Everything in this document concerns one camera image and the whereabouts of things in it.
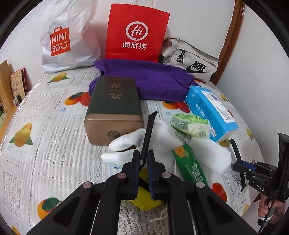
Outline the right hand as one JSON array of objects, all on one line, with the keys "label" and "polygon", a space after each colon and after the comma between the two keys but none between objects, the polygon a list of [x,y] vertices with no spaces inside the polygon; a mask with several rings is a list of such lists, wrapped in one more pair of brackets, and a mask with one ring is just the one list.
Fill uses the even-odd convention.
[{"label": "right hand", "polygon": [[[261,195],[261,200],[259,202],[259,208],[258,208],[258,217],[264,218],[268,214],[272,202],[273,201],[270,201],[266,196]],[[273,216],[271,217],[269,224],[276,224],[282,219],[283,215],[285,214],[286,203],[282,203],[276,200],[273,205],[273,209],[274,208],[275,208],[275,212]]]}]

